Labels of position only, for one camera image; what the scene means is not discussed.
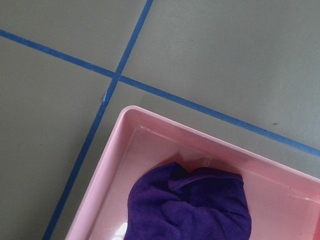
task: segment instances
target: crumpled purple towel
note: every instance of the crumpled purple towel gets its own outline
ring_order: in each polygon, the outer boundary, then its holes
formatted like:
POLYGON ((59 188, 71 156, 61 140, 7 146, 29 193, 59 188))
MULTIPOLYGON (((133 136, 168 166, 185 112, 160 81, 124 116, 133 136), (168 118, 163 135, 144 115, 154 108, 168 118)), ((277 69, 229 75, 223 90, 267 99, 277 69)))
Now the crumpled purple towel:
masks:
POLYGON ((239 174, 173 162, 142 176, 128 198, 124 240, 248 240, 251 217, 239 174))

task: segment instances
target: blue tape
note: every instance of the blue tape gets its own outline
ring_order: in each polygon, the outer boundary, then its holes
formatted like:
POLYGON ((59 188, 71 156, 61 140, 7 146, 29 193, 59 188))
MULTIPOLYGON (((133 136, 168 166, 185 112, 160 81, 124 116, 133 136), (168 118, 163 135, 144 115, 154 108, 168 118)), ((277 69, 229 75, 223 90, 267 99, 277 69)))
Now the blue tape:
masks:
POLYGON ((0 29, 0 36, 4 37, 6 39, 12 40, 14 42, 17 42, 19 44, 28 46, 28 47, 30 47, 32 49, 36 49, 36 50, 41 51, 43 53, 49 54, 49 55, 54 56, 56 58, 65 60, 65 61, 67 61, 69 63, 78 65, 78 66, 83 67, 85 69, 89 69, 89 70, 94 71, 94 72, 96 72, 98 74, 102 74, 102 75, 107 76, 109 78, 112 78, 114 76, 114 74, 115 74, 113 71, 107 70, 105 68, 102 68, 100 66, 94 65, 94 64, 89 63, 87 61, 83 61, 83 60, 81 60, 79 58, 76 58, 74 56, 70 56, 70 55, 65 54, 63 52, 54 50, 54 49, 52 49, 50 47, 41 45, 41 44, 36 43, 34 41, 30 41, 30 40, 25 39, 25 38, 23 38, 21 36, 14 35, 14 34, 12 34, 10 32, 2 30, 2 29, 0 29))
POLYGON ((143 10, 141 12, 141 15, 140 15, 140 17, 139 17, 139 19, 138 19, 138 21, 137 21, 137 23, 135 25, 135 28, 134 28, 134 30, 132 32, 130 40, 129 40, 129 42, 128 42, 125 50, 124 50, 124 53, 123 53, 123 55, 121 57, 121 60, 120 60, 120 62, 118 64, 118 67, 117 67, 115 73, 113 74, 111 83, 110 83, 110 85, 109 85, 109 87, 108 87, 108 89, 107 89, 107 91, 106 91, 106 93, 104 95, 103 101, 102 101, 102 103, 101 103, 101 105, 99 107, 99 110, 98 110, 98 112, 97 112, 97 114, 96 114, 96 116, 94 118, 94 121, 93 121, 93 123, 92 123, 92 125, 90 127, 89 133, 86 136, 84 144, 83 144, 83 146, 82 146, 82 148, 80 150, 80 153, 79 153, 79 155, 78 155, 78 157, 77 157, 77 159, 76 159, 76 161, 75 161, 75 163, 73 165, 73 168, 71 170, 70 176, 69 176, 69 178, 68 178, 68 180, 66 182, 64 191, 63 191, 63 193, 62 193, 62 195, 61 195, 61 197, 60 197, 60 199, 59 199, 59 201, 58 201, 58 203, 57 203, 57 205, 55 207, 55 210, 54 210, 53 215, 51 217, 51 220, 50 220, 50 222, 49 222, 49 224, 48 224, 48 226, 47 226, 47 228, 45 230, 45 233, 44 233, 44 236, 43 236, 42 240, 49 240, 51 238, 54 230, 55 230, 55 227, 57 225, 59 217, 60 217, 60 215, 62 213, 62 210, 63 210, 63 208, 64 208, 64 206, 65 206, 65 204, 67 202, 69 194, 70 194, 70 192, 72 190, 72 187, 73 187, 73 185, 74 185, 74 183, 76 181, 76 178, 78 176, 78 173, 80 171, 82 163, 84 162, 84 160, 86 158, 86 155, 88 153, 89 147, 90 147, 90 145, 91 145, 91 143, 92 143, 92 141, 94 139, 94 136, 95 136, 95 134, 96 134, 96 132, 98 130, 98 127, 99 127, 99 125, 101 123, 102 117, 103 117, 103 115, 104 115, 104 113, 105 113, 105 111, 107 109, 107 106, 108 106, 108 104, 110 102, 110 99, 111 99, 113 93, 115 92, 115 89, 116 89, 117 84, 118 84, 118 82, 120 80, 121 74, 122 74, 122 72, 123 72, 123 70, 124 70, 124 68, 126 66, 126 63, 127 63, 128 59, 129 59, 129 56, 130 56, 130 53, 131 53, 131 51, 132 51, 132 49, 133 49, 133 47, 135 45, 135 42, 136 42, 136 40, 138 38, 138 35, 139 35, 140 31, 141 31, 141 28, 142 28, 142 26, 143 26, 143 24, 145 22, 145 19, 146 19, 147 15, 148 15, 148 12, 150 10, 152 2, 153 2, 153 0, 147 0, 145 5, 144 5, 144 8, 143 8, 143 10))
POLYGON ((160 90, 158 88, 155 88, 155 87, 149 86, 147 84, 144 84, 142 82, 133 80, 133 79, 131 79, 129 77, 121 76, 120 81, 123 82, 123 83, 126 83, 126 84, 128 84, 130 86, 136 87, 136 88, 144 90, 146 92, 149 92, 151 94, 154 94, 154 95, 157 95, 159 97, 162 97, 162 98, 168 99, 170 101, 173 101, 175 103, 184 105, 184 106, 186 106, 188 108, 197 110, 197 111, 199 111, 201 113, 210 115, 212 117, 215 117, 215 118, 220 119, 222 121, 225 121, 227 123, 236 125, 236 126, 241 127, 243 129, 246 129, 246 130, 249 130, 249 131, 254 132, 256 134, 262 135, 262 136, 267 137, 269 139, 275 140, 275 141, 277 141, 279 143, 286 144, 286 145, 291 146, 291 147, 293 147, 295 149, 299 149, 299 150, 301 150, 301 151, 303 151, 305 153, 312 154, 314 156, 320 157, 320 150, 319 149, 316 149, 316 148, 313 148, 311 146, 305 145, 305 144, 303 144, 301 142, 292 140, 292 139, 287 138, 285 136, 281 136, 281 135, 276 134, 276 133, 274 133, 272 131, 268 131, 268 130, 263 129, 261 127, 252 125, 252 124, 250 124, 248 122, 239 120, 239 119, 234 118, 232 116, 226 115, 226 114, 224 114, 222 112, 215 111, 213 109, 210 109, 208 107, 202 106, 202 105, 197 104, 195 102, 186 100, 186 99, 184 99, 182 97, 170 94, 170 93, 165 92, 163 90, 160 90))

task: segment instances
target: purple cloth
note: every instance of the purple cloth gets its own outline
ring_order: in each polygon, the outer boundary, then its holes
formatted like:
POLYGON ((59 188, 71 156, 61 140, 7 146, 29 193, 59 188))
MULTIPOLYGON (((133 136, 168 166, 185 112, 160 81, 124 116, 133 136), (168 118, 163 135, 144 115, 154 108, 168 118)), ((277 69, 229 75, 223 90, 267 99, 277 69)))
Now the purple cloth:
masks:
POLYGON ((239 174, 173 162, 142 176, 128 198, 124 240, 248 240, 251 217, 239 174))

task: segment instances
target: pink plastic container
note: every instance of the pink plastic container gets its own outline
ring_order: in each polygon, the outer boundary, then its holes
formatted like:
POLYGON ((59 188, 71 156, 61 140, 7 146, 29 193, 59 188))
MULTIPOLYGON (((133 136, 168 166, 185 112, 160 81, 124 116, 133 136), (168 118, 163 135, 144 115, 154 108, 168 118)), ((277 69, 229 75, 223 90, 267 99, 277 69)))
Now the pink plastic container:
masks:
POLYGON ((320 240, 320 179, 137 106, 120 113, 66 239, 122 240, 133 184, 175 155, 242 175, 251 240, 320 240))

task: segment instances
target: gray surface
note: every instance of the gray surface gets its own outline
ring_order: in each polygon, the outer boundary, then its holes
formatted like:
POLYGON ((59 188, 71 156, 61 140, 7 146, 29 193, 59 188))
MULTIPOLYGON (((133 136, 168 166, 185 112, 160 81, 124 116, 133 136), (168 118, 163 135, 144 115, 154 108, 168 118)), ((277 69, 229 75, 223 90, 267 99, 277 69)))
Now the gray surface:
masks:
POLYGON ((155 1, 123 74, 320 148, 320 1, 155 1))
POLYGON ((0 2, 0 29, 115 71, 144 0, 0 2))
POLYGON ((320 161, 319 158, 313 155, 279 144, 266 137, 254 134, 143 90, 119 83, 82 165, 79 176, 75 181, 75 185, 52 239, 64 239, 68 233, 69 227, 71 226, 82 197, 86 192, 91 176, 94 173, 117 117, 120 111, 129 105, 143 107, 191 128, 320 178, 320 161))
POLYGON ((41 239, 110 79, 0 37, 0 239, 41 239))

